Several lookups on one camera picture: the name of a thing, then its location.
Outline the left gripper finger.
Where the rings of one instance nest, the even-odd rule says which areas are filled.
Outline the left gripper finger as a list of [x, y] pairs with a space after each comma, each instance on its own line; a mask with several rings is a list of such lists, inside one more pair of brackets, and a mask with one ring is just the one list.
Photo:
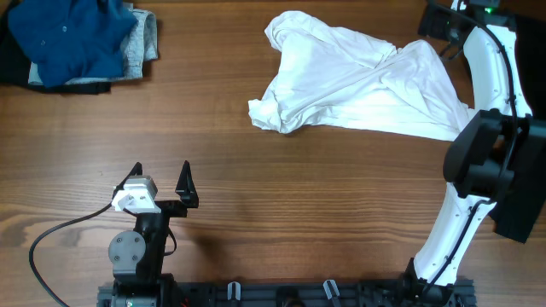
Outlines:
[[114, 192], [118, 192], [123, 189], [126, 181], [132, 177], [132, 176], [141, 176], [142, 175], [142, 164], [140, 162], [136, 162], [134, 166], [131, 168], [128, 175], [117, 185], [113, 188]]
[[183, 163], [183, 168], [177, 181], [175, 193], [179, 196], [180, 200], [186, 207], [199, 207], [199, 196], [191, 175], [190, 163], [187, 160], [185, 160]]

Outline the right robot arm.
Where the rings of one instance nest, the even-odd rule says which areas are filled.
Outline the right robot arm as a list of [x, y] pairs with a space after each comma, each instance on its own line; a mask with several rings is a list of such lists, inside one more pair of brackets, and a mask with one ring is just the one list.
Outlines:
[[545, 201], [545, 116], [527, 104], [518, 71], [517, 20], [497, 1], [431, 1], [419, 34], [464, 55], [477, 112], [451, 143], [443, 165], [444, 204], [423, 248], [384, 304], [473, 306], [473, 283], [457, 271], [483, 219], [497, 234], [524, 243]]

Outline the white t-shirt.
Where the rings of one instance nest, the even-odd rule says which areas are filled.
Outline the white t-shirt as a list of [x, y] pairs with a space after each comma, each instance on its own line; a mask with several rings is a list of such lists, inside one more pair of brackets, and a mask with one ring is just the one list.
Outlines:
[[262, 130], [330, 125], [452, 141], [476, 114], [424, 40], [398, 48], [302, 11], [278, 15], [264, 33], [281, 62], [263, 97], [248, 103]]

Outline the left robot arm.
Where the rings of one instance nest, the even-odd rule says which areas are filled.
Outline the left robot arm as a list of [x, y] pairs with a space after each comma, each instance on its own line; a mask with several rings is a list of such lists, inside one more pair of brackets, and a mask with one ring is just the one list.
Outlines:
[[129, 175], [114, 188], [112, 206], [136, 218], [135, 227], [116, 235], [108, 248], [113, 264], [113, 285], [97, 294], [98, 307], [185, 306], [187, 304], [173, 275], [164, 274], [164, 258], [170, 253], [166, 241], [174, 234], [173, 217], [186, 217], [188, 209], [199, 206], [199, 197], [185, 161], [177, 180], [176, 200], [155, 199], [158, 189], [137, 162]]

